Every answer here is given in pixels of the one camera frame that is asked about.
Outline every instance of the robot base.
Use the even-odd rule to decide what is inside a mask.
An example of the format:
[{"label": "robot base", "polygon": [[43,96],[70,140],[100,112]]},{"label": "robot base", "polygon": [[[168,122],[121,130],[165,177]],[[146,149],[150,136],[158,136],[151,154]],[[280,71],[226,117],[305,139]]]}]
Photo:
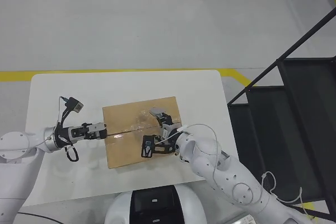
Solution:
[{"label": "robot base", "polygon": [[207,224],[198,196],[183,184],[121,193],[105,224]]}]

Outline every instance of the black metal staircase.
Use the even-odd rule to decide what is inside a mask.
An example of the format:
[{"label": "black metal staircase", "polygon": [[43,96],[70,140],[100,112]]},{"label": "black metal staircase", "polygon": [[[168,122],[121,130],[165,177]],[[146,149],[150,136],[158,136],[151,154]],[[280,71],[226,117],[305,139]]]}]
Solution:
[{"label": "black metal staircase", "polygon": [[[274,192],[304,202],[325,200],[329,214],[308,214],[336,222],[336,56],[287,58],[336,16],[336,8],[307,32],[229,103],[240,161],[260,181],[271,171]],[[278,67],[284,86],[254,87]],[[246,94],[247,104],[233,104]],[[268,179],[264,187],[273,183]]]}]

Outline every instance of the brown cardboard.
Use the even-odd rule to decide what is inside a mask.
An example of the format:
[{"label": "brown cardboard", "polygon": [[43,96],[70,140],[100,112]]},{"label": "brown cardboard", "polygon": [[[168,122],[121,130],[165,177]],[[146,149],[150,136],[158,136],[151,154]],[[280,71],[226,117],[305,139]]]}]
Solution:
[{"label": "brown cardboard", "polygon": [[141,157],[143,136],[160,134],[158,121],[149,113],[149,109],[153,107],[166,110],[174,123],[181,122],[175,97],[107,106],[102,109],[108,135],[116,134],[105,140],[109,168],[166,156],[155,154],[152,158]]}]

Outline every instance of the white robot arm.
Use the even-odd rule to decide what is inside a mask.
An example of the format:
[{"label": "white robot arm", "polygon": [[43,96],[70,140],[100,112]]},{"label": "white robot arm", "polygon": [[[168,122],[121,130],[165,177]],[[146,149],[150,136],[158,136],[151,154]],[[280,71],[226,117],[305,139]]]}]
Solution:
[{"label": "white robot arm", "polygon": [[150,113],[157,118],[162,136],[158,137],[160,141],[157,143],[150,142],[149,136],[143,138],[148,140],[143,140],[143,157],[161,153],[155,150],[155,146],[171,146],[182,161],[190,164],[195,174],[205,178],[214,190],[223,194],[230,203],[250,213],[259,223],[312,223],[304,214],[277,201],[238,159],[222,152],[215,139],[195,138],[184,132],[187,127],[177,128],[179,126],[173,124],[170,116],[159,108],[153,108]]},{"label": "white robot arm", "polygon": [[45,128],[36,134],[10,132],[0,138],[0,224],[12,223],[30,195],[45,152],[52,153],[65,148],[67,157],[77,161],[78,155],[72,159],[67,146],[82,139],[106,138],[107,130],[103,123],[63,128],[64,118],[69,112],[78,113],[83,107],[74,98],[65,101],[67,108],[61,122],[55,127]]}]

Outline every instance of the gray floor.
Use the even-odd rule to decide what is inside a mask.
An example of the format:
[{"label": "gray floor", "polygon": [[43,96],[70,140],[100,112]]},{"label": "gray floor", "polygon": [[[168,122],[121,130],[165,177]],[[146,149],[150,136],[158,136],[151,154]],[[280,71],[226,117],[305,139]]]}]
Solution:
[{"label": "gray floor", "polygon": [[[329,0],[1,0],[0,71],[238,68],[253,79],[332,8]],[[336,19],[295,57],[336,54]],[[242,86],[223,77],[227,101]],[[274,70],[259,85],[280,85]],[[30,82],[0,82],[0,136],[25,130]],[[209,223],[240,212],[191,183]],[[24,207],[64,223],[102,223],[114,195]],[[15,224],[51,223],[18,215]]]}]

